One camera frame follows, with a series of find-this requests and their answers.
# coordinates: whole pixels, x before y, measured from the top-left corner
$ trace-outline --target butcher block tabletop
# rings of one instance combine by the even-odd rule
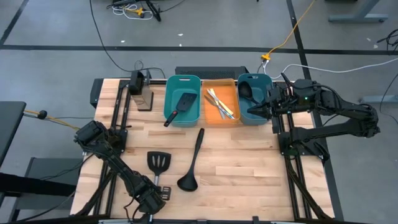
[[[119,79],[104,79],[99,96],[95,120],[107,128],[111,124],[118,83]],[[159,178],[160,186],[172,188],[171,198],[154,219],[252,220],[253,216],[260,220],[294,219],[285,161],[279,152],[277,135],[272,133],[271,121],[261,126],[209,125],[205,123],[202,105],[200,120],[194,128],[171,125],[166,128],[163,126],[165,85],[151,85],[150,88],[154,92],[151,112],[138,112],[131,100],[127,119],[127,125],[131,127],[127,129],[126,151],[121,158],[132,170],[153,180],[154,174],[147,166],[147,152],[171,153],[170,167]],[[124,93],[121,105],[124,105]],[[296,113],[293,117],[296,126],[312,128],[310,114]],[[198,189],[184,192],[178,188],[177,181],[190,167],[200,128],[205,129],[205,136],[195,166]],[[78,212],[93,195],[102,163],[92,157],[81,168],[71,214]],[[315,156],[302,156],[302,165],[308,191],[324,212],[334,217],[321,160]],[[304,217],[301,194],[297,188],[296,191],[300,216]],[[104,191],[101,213],[105,210],[107,194],[108,189]],[[125,219],[123,206],[130,201],[123,181],[118,178],[111,218]],[[137,205],[134,202],[128,207],[130,215]]]

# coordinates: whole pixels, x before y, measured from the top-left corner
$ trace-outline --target concrete floor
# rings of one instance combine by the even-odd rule
[[[161,1],[163,8],[177,0]],[[0,0],[0,33],[6,29],[22,0]],[[93,9],[105,45],[184,47],[274,47],[285,39],[292,25],[285,1],[188,0],[156,20],[131,21],[106,10],[110,0],[93,0]],[[293,0],[300,16],[310,0]],[[306,49],[384,50],[377,44],[397,27],[394,12],[398,2],[381,1],[375,13],[389,13],[383,24],[330,24],[329,14],[352,12],[362,4],[317,1],[300,24]],[[30,0],[6,45],[80,45],[99,46],[88,1]],[[297,48],[294,39],[284,48]],[[112,51],[115,61],[133,69],[136,60],[145,67],[160,67],[167,76],[176,66],[246,66],[254,73],[260,53],[253,52],[127,52]],[[384,62],[393,56],[310,55],[310,66],[346,70]],[[273,54],[267,67],[277,76],[288,64],[300,63],[298,54]],[[358,102],[364,95],[382,95],[396,75],[398,62],[357,72],[334,74],[311,71],[314,80],[334,88],[345,100]],[[94,78],[125,77],[102,51],[82,50],[0,50],[0,100],[21,100],[29,110],[47,110],[52,116],[93,116],[89,94]],[[301,68],[286,74],[292,80],[302,78]],[[160,74],[153,71],[153,76]],[[390,94],[398,91],[393,85]],[[398,116],[397,107],[384,106],[384,112]],[[398,207],[398,125],[379,114],[381,133],[371,139],[340,136],[328,139],[336,184],[346,221],[396,223]],[[341,122],[336,118],[331,123]],[[70,120],[83,126],[87,120]],[[24,175],[31,157],[81,157],[73,143],[73,130],[53,123],[24,118],[14,138],[1,172]],[[7,220],[13,200],[0,209],[0,222]],[[22,213],[28,217],[38,211]],[[53,212],[59,217],[67,212]]]

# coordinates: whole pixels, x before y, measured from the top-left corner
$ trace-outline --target spoon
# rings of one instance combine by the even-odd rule
[[[259,102],[257,102],[253,98],[253,92],[252,92],[251,87],[248,82],[243,81],[243,82],[239,83],[238,92],[239,92],[239,96],[242,96],[243,98],[245,98],[255,104],[259,104]]]
[[[193,192],[194,190],[196,190],[198,188],[198,183],[195,180],[195,175],[193,173],[193,169],[195,168],[195,162],[196,162],[197,155],[198,155],[204,135],[205,135],[205,129],[201,128],[199,131],[199,134],[198,134],[197,143],[195,144],[195,152],[193,153],[191,167],[189,168],[187,174],[185,174],[185,176],[181,177],[181,179],[179,179],[177,181],[178,187],[180,187],[182,190],[187,191],[187,192]]]

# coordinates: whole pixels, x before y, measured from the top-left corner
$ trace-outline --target plastic bin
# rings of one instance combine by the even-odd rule
[[[239,122],[241,113],[239,111],[238,95],[236,93],[235,81],[232,78],[220,80],[204,80],[202,84],[202,95],[213,97],[207,89],[214,89],[217,98],[223,102],[232,112],[235,119],[230,119],[225,115],[222,119],[217,107],[211,105],[206,99],[202,99],[205,104],[205,119],[208,124],[235,124]]]
[[[267,97],[267,86],[272,87],[271,78],[265,74],[242,74],[238,78],[238,84],[243,81],[249,83],[253,92],[253,98],[257,102],[261,102],[264,97]],[[268,121],[265,118],[248,113],[248,109],[254,105],[256,104],[243,97],[239,97],[239,109],[241,110],[241,121],[243,124],[261,125]]]
[[[185,112],[178,113],[171,125],[175,127],[193,127],[200,117],[200,78],[194,75],[173,75],[166,83],[163,115],[167,119],[175,110],[183,93],[196,93],[198,96]]]

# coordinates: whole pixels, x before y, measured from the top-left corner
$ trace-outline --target utensil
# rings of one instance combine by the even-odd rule
[[[205,129],[201,128],[198,134],[197,138],[197,143],[195,144],[195,152],[193,153],[193,159],[191,163],[191,167],[189,168],[187,174],[185,176],[181,177],[177,181],[178,187],[180,187],[182,190],[187,191],[187,192],[193,192],[198,188],[198,183],[195,180],[195,174],[194,174],[194,168],[195,168],[195,162],[198,156],[198,152],[201,146],[201,142],[203,140],[203,136],[205,135]]]
[[[198,95],[196,93],[183,93],[175,107],[176,110],[173,111],[172,114],[170,114],[170,116],[167,118],[166,122],[164,123],[164,126],[168,127],[170,123],[173,121],[173,119],[176,117],[176,115],[178,115],[178,112],[183,112],[188,110],[192,106],[193,102],[195,102],[197,96]]]
[[[210,90],[207,90],[207,92],[210,94],[211,97],[213,97],[215,102],[220,102],[220,100],[217,98],[216,95],[214,95]],[[226,110],[222,109],[222,111],[224,112],[224,114],[226,114],[229,118],[231,119],[235,119],[234,116],[232,116],[231,114],[229,114]]]
[[[252,89],[248,82],[243,81],[243,82],[239,83],[238,91],[239,91],[239,96],[242,96],[243,98],[245,98],[255,104],[259,104],[259,102],[257,102],[253,98],[253,92],[252,92]]]
[[[211,100],[210,97],[208,97],[208,96],[205,95],[205,98],[206,98],[206,100],[207,100],[211,105],[213,105],[213,106],[215,106],[215,107],[218,108],[218,111],[220,112],[221,118],[222,118],[222,119],[225,119],[225,115],[224,115],[224,112],[222,111],[222,108],[220,108],[220,106],[217,105],[216,102],[214,102],[213,100]]]
[[[216,92],[214,91],[214,89],[210,89],[210,91],[212,92],[213,95],[216,96]],[[221,102],[221,100],[218,100],[218,102],[221,104],[221,106],[230,114],[234,114],[223,102]]]
[[[147,163],[149,169],[155,173],[154,184],[159,183],[159,175],[169,169],[172,155],[166,152],[148,152]],[[153,215],[149,217],[149,223],[152,223]]]

